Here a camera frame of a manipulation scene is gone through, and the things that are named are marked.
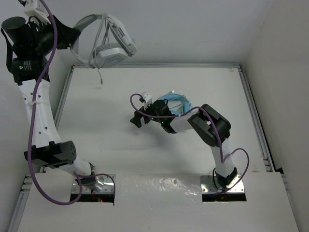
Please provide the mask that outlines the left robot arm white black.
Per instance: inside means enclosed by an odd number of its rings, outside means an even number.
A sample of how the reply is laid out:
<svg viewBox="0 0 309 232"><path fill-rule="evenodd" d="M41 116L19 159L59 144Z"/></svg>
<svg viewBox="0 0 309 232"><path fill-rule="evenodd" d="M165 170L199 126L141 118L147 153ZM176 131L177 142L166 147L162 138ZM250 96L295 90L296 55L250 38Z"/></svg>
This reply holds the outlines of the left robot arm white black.
<svg viewBox="0 0 309 232"><path fill-rule="evenodd" d="M57 48L68 48L80 35L58 20L55 23L43 24L35 16L28 20L15 16L1 24L7 45L7 69L22 94L30 123L29 148L24 156L39 167L89 176L93 173L91 164L77 156L72 141L61 140L54 123L46 55Z"/></svg>

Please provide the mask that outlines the grey white headphones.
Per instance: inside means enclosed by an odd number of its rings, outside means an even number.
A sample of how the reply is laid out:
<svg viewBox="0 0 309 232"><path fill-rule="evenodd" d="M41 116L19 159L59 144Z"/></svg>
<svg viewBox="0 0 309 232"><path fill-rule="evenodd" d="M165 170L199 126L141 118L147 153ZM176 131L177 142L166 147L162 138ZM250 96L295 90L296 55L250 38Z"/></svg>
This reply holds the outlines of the grey white headphones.
<svg viewBox="0 0 309 232"><path fill-rule="evenodd" d="M82 32L93 22L99 20L93 47L88 59L79 56L79 41L70 47L75 57L92 69L110 68L137 52L134 39L127 32L124 24L110 14L91 14L79 20L74 28Z"/></svg>

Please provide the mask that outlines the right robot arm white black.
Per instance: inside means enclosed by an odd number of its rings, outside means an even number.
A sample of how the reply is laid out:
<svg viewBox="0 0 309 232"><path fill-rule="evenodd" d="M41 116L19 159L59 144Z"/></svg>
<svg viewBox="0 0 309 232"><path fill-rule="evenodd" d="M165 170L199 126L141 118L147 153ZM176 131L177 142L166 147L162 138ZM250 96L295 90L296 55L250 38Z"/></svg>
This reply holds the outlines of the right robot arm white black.
<svg viewBox="0 0 309 232"><path fill-rule="evenodd" d="M237 175L228 140L231 124L208 104L193 109L191 103L186 101L182 112L178 113L169 108L168 103L173 100L173 98L164 97L156 101L146 101L141 97L140 101L144 106L134 112L130 122L140 128L142 120L145 124L154 121L170 134L194 130L211 148L217 182L226 189Z"/></svg>

